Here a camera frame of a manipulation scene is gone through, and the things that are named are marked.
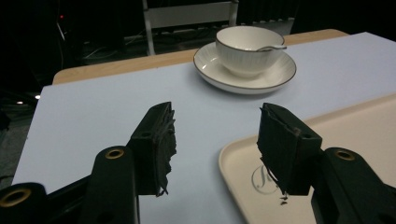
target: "floor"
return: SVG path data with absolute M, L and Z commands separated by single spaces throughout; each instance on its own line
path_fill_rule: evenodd
M 288 35 L 293 20 L 269 21 L 253 25 L 275 31 L 281 35 Z M 198 49 L 213 42 L 218 29 L 219 27 L 211 27 L 172 34 L 156 34 L 154 36 L 156 53 Z M 124 52 L 87 43 L 83 55 L 80 57 L 81 63 L 87 65 L 106 63 L 148 55 L 147 42 L 142 35 L 125 37 L 125 41 L 126 50 Z M 9 129 L 0 131 L 0 189 L 4 189 L 12 184 L 12 178 L 16 172 L 35 109 L 29 105 L 15 105 L 8 102 L 7 99 L 0 100 L 3 105 L 1 109 L 11 118 Z

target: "table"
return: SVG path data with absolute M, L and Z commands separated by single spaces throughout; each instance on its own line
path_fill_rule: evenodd
M 257 133 L 262 103 L 309 119 L 396 92 L 394 42 L 367 33 L 327 32 L 338 37 L 288 47 L 296 76 L 268 94 L 214 88 L 197 75 L 194 50 L 64 70 L 42 91 L 13 184 L 35 181 L 53 192 L 88 175 L 100 150 L 126 144 L 151 106 L 171 101 L 177 154 L 169 195 L 140 197 L 142 223 L 244 223 L 218 159 L 224 146 Z M 320 34 L 285 39 L 290 45 Z M 302 206 L 311 210 L 309 203 Z M 289 217 L 298 222 L 298 214 Z
M 295 45 L 340 36 L 347 34 L 338 30 L 320 30 L 296 35 L 285 35 L 285 45 Z M 197 49 L 183 50 L 172 53 L 152 55 L 148 57 L 122 60 L 112 63 L 100 63 L 82 67 L 68 68 L 58 72 L 52 84 L 79 81 L 89 78 L 105 77 L 110 75 L 135 72 L 155 67 L 163 67 L 178 63 L 190 63 Z

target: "wooden table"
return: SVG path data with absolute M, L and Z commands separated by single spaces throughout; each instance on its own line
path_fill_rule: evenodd
M 345 35 L 347 34 L 341 31 L 329 29 L 301 33 L 296 35 L 285 35 L 284 38 L 286 45 L 295 45 Z M 172 53 L 152 55 L 148 57 L 116 61 L 111 63 L 99 63 L 94 65 L 68 68 L 57 73 L 53 79 L 52 84 L 79 81 L 95 77 L 106 77 L 178 63 L 190 63 L 192 62 L 193 56 L 196 51 L 197 49 L 190 49 Z

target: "tray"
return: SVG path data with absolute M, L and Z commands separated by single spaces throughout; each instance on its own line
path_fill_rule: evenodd
M 305 120 L 323 138 L 322 149 L 344 147 L 363 156 L 379 177 L 396 186 L 396 94 Z M 225 146 L 221 174 L 248 223 L 316 223 L 308 196 L 289 196 L 262 167 L 257 135 Z

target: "screw hole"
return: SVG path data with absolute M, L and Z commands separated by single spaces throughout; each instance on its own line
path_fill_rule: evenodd
M 117 159 L 119 157 L 121 157 L 124 154 L 124 150 L 122 149 L 111 149 L 107 152 L 106 154 L 106 158 L 110 159 L 110 160 L 114 160 Z
M 338 158 L 345 160 L 345 161 L 354 161 L 355 160 L 355 157 L 350 152 L 347 152 L 344 150 L 337 150 L 335 152 L 335 155 Z
M 1 207 L 12 207 L 29 198 L 32 191 L 30 189 L 15 189 L 0 200 Z

